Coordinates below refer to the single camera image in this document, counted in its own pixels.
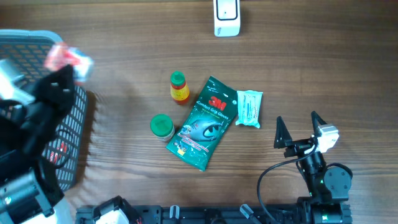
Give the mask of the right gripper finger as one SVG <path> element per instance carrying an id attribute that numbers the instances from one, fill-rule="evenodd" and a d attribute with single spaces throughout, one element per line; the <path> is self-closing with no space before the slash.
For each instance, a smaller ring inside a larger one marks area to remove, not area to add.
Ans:
<path id="1" fill-rule="evenodd" d="M 316 137 L 319 137 L 322 135 L 321 134 L 322 128 L 326 127 L 327 123 L 319 116 L 319 114 L 316 111 L 311 112 L 311 118 L 312 118 L 314 135 Z"/>
<path id="2" fill-rule="evenodd" d="M 292 145 L 292 137 L 281 116 L 276 119 L 276 132 L 274 139 L 274 148 L 287 148 Z"/>

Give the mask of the red snack bar wrapper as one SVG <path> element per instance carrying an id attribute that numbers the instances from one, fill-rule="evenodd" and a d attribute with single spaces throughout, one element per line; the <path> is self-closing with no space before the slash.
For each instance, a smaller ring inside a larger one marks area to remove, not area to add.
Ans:
<path id="1" fill-rule="evenodd" d="M 68 155 L 68 144 L 62 141 L 54 151 L 49 152 L 48 159 L 51 163 L 59 165 Z"/>

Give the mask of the light green tissue packet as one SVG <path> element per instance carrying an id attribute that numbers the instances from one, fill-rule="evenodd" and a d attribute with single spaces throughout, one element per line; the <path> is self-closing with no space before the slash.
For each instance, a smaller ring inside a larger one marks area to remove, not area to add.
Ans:
<path id="1" fill-rule="evenodd" d="M 259 129 L 259 112 L 263 92 L 247 90 L 237 91 L 238 96 L 238 119 L 235 125 L 254 126 Z"/>

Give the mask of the red white small packet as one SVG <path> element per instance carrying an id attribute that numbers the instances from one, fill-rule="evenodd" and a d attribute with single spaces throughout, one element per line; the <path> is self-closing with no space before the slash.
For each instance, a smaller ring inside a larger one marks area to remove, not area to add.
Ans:
<path id="1" fill-rule="evenodd" d="M 44 61 L 44 67 L 51 72 L 71 65 L 73 67 L 73 79 L 77 85 L 83 85 L 89 80 L 94 64 L 91 57 L 85 55 L 76 47 L 69 47 L 64 42 L 53 44 Z"/>

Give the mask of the green 3M glove packet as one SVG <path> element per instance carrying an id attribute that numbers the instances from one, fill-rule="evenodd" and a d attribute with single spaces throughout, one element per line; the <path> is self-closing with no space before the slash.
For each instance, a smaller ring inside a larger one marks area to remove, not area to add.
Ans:
<path id="1" fill-rule="evenodd" d="M 211 76 L 166 148 L 182 161 L 204 171 L 237 113 L 237 91 Z"/>

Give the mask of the red yellow sauce bottle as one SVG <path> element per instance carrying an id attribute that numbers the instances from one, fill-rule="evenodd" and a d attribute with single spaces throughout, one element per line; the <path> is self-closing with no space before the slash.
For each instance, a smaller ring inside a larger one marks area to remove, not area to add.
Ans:
<path id="1" fill-rule="evenodd" d="M 180 71 L 175 71 L 170 76 L 170 95 L 180 105 L 189 101 L 190 90 L 184 74 Z"/>

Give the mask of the green lid jar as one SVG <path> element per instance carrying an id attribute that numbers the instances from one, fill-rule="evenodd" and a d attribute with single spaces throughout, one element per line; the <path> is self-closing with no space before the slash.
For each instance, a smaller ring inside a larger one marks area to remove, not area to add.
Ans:
<path id="1" fill-rule="evenodd" d="M 150 122 L 150 129 L 156 138 L 167 142 L 175 134 L 175 127 L 172 119 L 166 114 L 155 115 Z"/>

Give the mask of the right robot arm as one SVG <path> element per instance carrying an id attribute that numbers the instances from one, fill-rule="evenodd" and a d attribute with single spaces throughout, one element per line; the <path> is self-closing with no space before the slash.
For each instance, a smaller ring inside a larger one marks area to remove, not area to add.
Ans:
<path id="1" fill-rule="evenodd" d="M 297 200 L 297 223 L 352 223 L 349 199 L 353 173 L 340 163 L 327 164 L 323 154 L 333 148 L 339 138 L 338 129 L 312 111 L 311 137 L 294 141 L 282 117 L 276 120 L 275 148 L 284 148 L 284 156 L 297 157 L 309 196 Z"/>

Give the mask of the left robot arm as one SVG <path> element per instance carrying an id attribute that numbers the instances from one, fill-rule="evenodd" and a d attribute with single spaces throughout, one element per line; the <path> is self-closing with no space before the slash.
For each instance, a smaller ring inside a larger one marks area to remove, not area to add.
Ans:
<path id="1" fill-rule="evenodd" d="M 67 65 L 29 88 L 33 101 L 2 100 L 14 117 L 1 117 L 1 223 L 73 223 L 56 176 L 55 165 L 43 157 L 58 125 L 75 103 L 73 67 Z"/>

